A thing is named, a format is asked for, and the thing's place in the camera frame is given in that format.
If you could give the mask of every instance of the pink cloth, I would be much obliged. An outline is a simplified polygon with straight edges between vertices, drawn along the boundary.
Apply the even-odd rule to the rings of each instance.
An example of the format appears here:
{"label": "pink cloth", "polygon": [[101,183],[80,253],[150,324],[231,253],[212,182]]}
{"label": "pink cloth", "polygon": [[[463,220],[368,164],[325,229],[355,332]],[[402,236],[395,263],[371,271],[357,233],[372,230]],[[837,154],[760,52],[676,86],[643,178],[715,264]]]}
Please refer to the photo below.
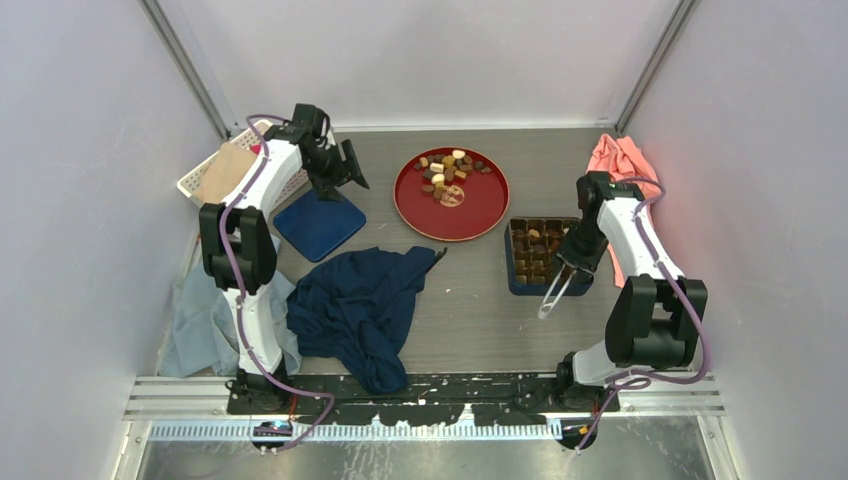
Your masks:
{"label": "pink cloth", "polygon": [[[657,173],[654,172],[654,167],[645,160],[642,156],[642,151],[633,143],[630,137],[613,139],[607,134],[601,135],[598,145],[592,151],[592,158],[589,159],[589,170],[606,170],[610,172],[613,180],[621,180],[627,177],[646,177],[651,180],[659,180]],[[645,198],[653,197],[660,194],[660,189],[648,184],[639,183],[639,188],[645,194]],[[648,218],[651,217],[651,212],[648,212]],[[615,286],[624,286],[624,275],[621,273],[621,267],[618,265],[618,259],[615,257],[615,252],[612,251],[612,246],[608,248],[610,257],[612,258],[612,268],[615,272]]]}

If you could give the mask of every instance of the shiny gray floor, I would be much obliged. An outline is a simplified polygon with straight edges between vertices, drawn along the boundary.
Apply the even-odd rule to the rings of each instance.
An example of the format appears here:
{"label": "shiny gray floor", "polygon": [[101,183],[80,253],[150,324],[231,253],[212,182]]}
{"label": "shiny gray floor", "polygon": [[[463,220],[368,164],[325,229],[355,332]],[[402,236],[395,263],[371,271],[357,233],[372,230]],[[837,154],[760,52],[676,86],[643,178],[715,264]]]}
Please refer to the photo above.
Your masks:
{"label": "shiny gray floor", "polygon": [[[541,297],[519,297],[507,289],[503,229],[444,244],[423,237],[398,215],[392,186],[401,166],[421,151],[462,145],[497,163],[510,185],[511,216],[580,216],[574,182],[589,161],[601,129],[392,132],[339,135],[350,138],[371,185],[342,192],[367,224],[336,254],[379,246],[405,252],[413,245],[448,246],[444,261],[427,275],[412,329],[400,357],[409,372],[553,370],[563,355],[602,339],[618,289],[609,259],[595,285],[580,298],[566,298],[548,320],[536,318]],[[308,262],[284,242],[278,268],[295,282]],[[344,373],[335,359],[305,359],[304,373]]]}
{"label": "shiny gray floor", "polygon": [[[162,470],[162,462],[168,470]],[[652,479],[715,478],[693,417],[602,420],[597,442],[579,457],[550,441],[304,444],[260,457],[247,444],[151,443],[144,480]]]}

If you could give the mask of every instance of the brown paper in basket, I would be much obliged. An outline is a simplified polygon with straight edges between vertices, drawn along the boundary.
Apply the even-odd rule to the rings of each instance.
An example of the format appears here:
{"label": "brown paper in basket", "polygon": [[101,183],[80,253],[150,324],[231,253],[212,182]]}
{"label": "brown paper in basket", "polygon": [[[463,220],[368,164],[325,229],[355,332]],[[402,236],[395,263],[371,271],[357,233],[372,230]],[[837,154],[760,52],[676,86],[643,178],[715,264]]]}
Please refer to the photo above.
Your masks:
{"label": "brown paper in basket", "polygon": [[255,160],[255,153],[225,142],[200,179],[200,187],[194,194],[201,203],[221,203],[238,186]]}

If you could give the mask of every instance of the robotic arm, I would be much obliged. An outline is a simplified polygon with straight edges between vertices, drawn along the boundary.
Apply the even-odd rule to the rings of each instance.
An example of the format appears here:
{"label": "robotic arm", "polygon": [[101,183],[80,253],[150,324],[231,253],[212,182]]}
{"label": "robotic arm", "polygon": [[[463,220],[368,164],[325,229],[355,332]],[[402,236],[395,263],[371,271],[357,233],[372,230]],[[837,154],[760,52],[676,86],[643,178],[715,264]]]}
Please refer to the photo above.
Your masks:
{"label": "robotic arm", "polygon": [[[201,207],[200,242],[203,268],[215,279],[216,286],[224,290],[233,321],[236,321],[239,308],[236,299],[240,291],[224,242],[232,246],[248,294],[241,305],[245,337],[262,368],[285,383],[285,362],[274,335],[269,303],[268,284],[276,270],[277,252],[271,240],[268,217],[285,185],[301,168],[306,170],[319,200],[340,201],[342,197],[336,187],[351,180],[364,188],[369,187],[350,140],[342,142],[341,151],[346,157],[343,159],[333,138],[329,117],[314,105],[296,105],[292,120],[274,125],[264,138],[268,146],[264,165],[260,153],[241,183],[222,203],[207,203]],[[259,169],[261,173],[254,178]],[[219,230],[222,214],[237,200],[227,217],[227,238],[222,238]],[[277,397],[285,395],[263,377],[240,336],[239,352],[236,387],[241,396],[251,392]]]}
{"label": "robotic arm", "polygon": [[[686,278],[668,258],[645,210],[636,214],[645,199],[637,185],[615,183],[607,172],[588,172],[577,180],[577,191],[583,218],[565,235],[554,263],[594,274],[609,241],[627,281],[607,321],[604,341],[573,354],[574,381],[603,386],[605,379],[633,365],[688,366],[698,332],[657,265],[662,262],[676,278],[700,318],[707,302],[706,286]],[[638,230],[636,216],[651,245]],[[655,315],[657,305],[666,312],[663,318]]]}

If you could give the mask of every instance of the light blue cloth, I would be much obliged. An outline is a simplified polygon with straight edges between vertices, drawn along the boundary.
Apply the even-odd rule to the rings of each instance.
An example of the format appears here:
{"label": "light blue cloth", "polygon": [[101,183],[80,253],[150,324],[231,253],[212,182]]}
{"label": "light blue cloth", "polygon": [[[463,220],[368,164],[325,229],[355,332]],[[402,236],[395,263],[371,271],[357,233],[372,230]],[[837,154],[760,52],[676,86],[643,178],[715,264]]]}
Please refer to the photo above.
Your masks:
{"label": "light blue cloth", "polygon": [[[294,285],[275,272],[269,288],[274,334],[283,350],[286,371],[294,375],[302,360],[297,351],[297,335],[286,327],[286,298]],[[212,367],[217,375],[235,375],[239,354],[233,315],[215,280],[203,271],[202,263],[191,269],[182,291],[177,286],[174,300],[174,321],[159,374],[186,377]]]}

